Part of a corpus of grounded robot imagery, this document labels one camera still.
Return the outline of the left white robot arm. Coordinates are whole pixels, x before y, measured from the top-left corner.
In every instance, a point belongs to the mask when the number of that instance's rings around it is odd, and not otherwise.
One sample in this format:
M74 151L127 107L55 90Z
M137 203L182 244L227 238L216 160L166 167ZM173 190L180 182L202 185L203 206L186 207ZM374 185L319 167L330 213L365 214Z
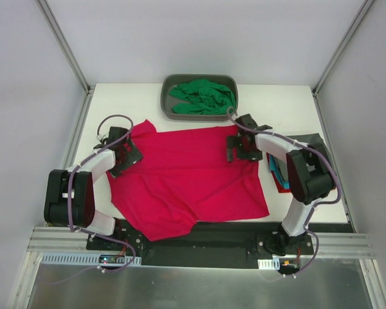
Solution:
M116 218L96 210L94 183L105 175L122 176L142 158L129 130L111 127L107 137L94 147L89 159L69 169L54 169L49 173L45 222L101 234L100 241L108 250L119 249L123 235L116 230Z

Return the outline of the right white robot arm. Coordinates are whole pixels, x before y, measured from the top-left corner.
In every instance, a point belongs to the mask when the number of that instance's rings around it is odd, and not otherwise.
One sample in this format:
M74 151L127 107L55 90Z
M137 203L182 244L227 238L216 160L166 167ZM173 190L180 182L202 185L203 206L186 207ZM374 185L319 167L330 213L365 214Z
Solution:
M229 108L227 116L239 128L236 135L226 139L229 162L236 158L258 160L259 153L265 152L286 164L293 197L277 232L267 237L263 246L273 255L291 254L308 235L316 208L341 199L340 184L329 162L327 148L317 142L299 142L267 125L258 126L249 114L237 118L234 115Z

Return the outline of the magenta t shirt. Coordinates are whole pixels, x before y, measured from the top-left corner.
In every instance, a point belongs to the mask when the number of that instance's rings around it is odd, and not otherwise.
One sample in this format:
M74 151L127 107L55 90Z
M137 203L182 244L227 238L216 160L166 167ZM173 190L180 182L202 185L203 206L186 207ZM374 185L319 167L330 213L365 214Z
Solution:
M236 126L158 132L145 121L131 138L143 158L109 177L112 204L151 241L187 235L200 222L264 218L256 162L226 158Z

